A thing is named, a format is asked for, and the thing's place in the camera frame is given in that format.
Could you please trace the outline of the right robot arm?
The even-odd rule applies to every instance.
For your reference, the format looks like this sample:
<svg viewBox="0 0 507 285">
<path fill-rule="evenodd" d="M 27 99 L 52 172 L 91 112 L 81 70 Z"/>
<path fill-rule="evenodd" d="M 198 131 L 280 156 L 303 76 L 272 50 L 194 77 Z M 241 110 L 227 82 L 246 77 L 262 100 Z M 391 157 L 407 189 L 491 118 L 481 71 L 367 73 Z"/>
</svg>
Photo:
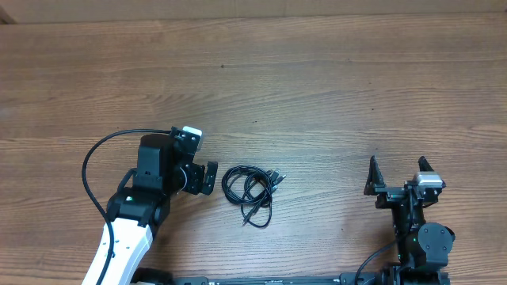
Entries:
<svg viewBox="0 0 507 285">
<path fill-rule="evenodd" d="M 448 254 L 452 251 L 455 233 L 447 226 L 427 222 L 424 209 L 436 204 L 446 187 L 425 157 L 418 159 L 419 171 L 399 187 L 388 187 L 376 157 L 371 157 L 366 196 L 376 198 L 375 207 L 392 213 L 395 239 L 369 256 L 357 269 L 355 284 L 449 284 Z M 369 277 L 363 273 L 366 265 L 379 254 L 397 248 L 398 261 Z"/>
</svg>

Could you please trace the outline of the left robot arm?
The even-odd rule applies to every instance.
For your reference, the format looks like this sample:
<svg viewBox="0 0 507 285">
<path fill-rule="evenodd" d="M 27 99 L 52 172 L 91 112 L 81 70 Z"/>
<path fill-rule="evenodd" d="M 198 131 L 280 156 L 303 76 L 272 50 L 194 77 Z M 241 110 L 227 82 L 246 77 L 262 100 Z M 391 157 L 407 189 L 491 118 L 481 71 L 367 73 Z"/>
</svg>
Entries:
<svg viewBox="0 0 507 285">
<path fill-rule="evenodd" d="M 173 284 L 168 272 L 140 267 L 178 192 L 210 195 L 218 164 L 197 165 L 203 133 L 193 127 L 141 129 L 137 166 L 129 169 L 99 211 L 105 220 L 101 243 L 85 284 Z"/>
</svg>

